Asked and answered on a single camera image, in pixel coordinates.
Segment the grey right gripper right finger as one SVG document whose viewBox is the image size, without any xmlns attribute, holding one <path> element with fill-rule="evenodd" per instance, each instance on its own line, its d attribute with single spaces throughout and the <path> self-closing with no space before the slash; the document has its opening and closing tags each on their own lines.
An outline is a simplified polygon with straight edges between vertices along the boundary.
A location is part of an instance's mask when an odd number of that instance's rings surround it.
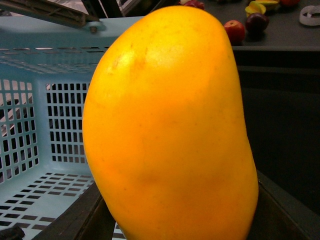
<svg viewBox="0 0 320 240">
<path fill-rule="evenodd" d="M 261 172 L 249 240 L 314 240 L 315 213 Z"/>
</svg>

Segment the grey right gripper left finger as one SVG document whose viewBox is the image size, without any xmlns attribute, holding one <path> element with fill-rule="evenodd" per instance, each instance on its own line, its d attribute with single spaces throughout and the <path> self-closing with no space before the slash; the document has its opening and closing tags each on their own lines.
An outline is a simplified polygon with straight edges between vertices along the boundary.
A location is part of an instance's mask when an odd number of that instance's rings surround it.
<svg viewBox="0 0 320 240">
<path fill-rule="evenodd" d="M 93 183 L 41 232 L 42 240 L 111 240 L 115 220 Z"/>
</svg>

